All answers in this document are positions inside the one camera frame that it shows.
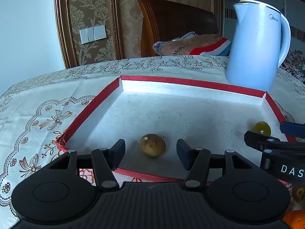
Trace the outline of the green tomato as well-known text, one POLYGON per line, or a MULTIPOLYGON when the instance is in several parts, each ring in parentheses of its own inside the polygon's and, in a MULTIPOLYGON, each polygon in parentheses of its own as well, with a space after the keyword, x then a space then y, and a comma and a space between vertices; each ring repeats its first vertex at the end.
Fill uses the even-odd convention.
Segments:
POLYGON ((300 203, 304 200, 305 197, 305 188, 302 186, 294 186, 293 187, 293 198, 295 202, 300 203))
POLYGON ((255 133, 271 136, 271 128, 266 122, 257 122, 251 130, 255 133))

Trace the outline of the large orange tangerine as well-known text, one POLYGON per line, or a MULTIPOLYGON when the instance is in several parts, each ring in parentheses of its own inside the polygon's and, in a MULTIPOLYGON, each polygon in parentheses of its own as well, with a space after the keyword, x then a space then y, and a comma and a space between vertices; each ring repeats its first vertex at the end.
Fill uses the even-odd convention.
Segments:
POLYGON ((291 229, 305 229, 305 212, 304 210, 294 210, 285 215, 283 218, 291 229))

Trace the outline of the red shallow tray box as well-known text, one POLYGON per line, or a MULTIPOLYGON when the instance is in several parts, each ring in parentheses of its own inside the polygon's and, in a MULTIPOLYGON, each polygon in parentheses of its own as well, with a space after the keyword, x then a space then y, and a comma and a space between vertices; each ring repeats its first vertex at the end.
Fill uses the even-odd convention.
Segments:
POLYGON ((89 154, 123 139, 126 152, 119 173, 170 181, 187 175, 176 153, 178 139, 213 154, 234 150, 259 164, 262 154, 245 145, 245 132, 266 122, 272 136, 293 142, 280 131, 282 121, 272 97, 260 90, 175 77, 121 76, 85 106, 58 143, 89 154), (164 154, 150 157, 142 152, 140 139, 146 134, 164 139, 164 154))

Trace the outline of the floral lace tablecloth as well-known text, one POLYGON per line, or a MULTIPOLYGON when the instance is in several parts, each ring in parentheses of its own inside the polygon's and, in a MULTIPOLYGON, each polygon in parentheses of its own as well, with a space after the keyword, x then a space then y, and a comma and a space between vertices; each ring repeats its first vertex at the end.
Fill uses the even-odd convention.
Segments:
POLYGON ((18 221, 11 204, 15 186, 64 153, 56 139, 118 76, 225 83, 227 62, 227 57, 200 55, 110 60, 13 85, 1 96, 1 228, 18 221))

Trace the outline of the white electric kettle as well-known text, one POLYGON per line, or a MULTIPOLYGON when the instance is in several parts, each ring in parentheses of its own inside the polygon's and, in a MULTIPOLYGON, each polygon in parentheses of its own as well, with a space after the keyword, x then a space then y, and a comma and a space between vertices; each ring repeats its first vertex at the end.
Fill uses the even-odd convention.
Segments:
POLYGON ((225 77, 232 85, 270 92, 290 49, 290 25, 278 11, 268 17, 267 6, 238 2, 234 8, 237 24, 225 77))

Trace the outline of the patterned pillow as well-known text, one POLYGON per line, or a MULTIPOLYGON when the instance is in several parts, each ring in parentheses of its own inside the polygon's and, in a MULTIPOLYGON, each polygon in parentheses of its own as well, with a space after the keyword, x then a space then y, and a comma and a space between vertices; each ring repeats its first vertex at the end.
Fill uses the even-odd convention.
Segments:
POLYGON ((156 42, 152 48, 159 56, 228 56, 231 45, 230 40, 219 34, 199 35, 192 31, 170 41, 156 42))

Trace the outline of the wooden bed headboard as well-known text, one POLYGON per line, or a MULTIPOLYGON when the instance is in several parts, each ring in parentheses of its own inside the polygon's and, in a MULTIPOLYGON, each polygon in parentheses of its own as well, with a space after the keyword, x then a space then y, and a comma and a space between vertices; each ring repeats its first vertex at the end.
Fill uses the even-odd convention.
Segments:
POLYGON ((207 10, 166 0, 137 0, 143 14, 141 56, 157 54, 153 44, 169 41, 191 31, 202 34, 219 32, 216 16, 207 10))

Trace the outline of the white wall switch panel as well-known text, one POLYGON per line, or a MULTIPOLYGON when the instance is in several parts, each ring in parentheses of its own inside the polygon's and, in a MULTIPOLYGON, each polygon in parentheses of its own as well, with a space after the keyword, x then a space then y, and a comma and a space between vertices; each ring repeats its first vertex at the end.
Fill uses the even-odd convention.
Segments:
POLYGON ((94 27, 84 28, 79 30, 81 44, 97 41, 107 38, 105 25, 98 25, 94 27))

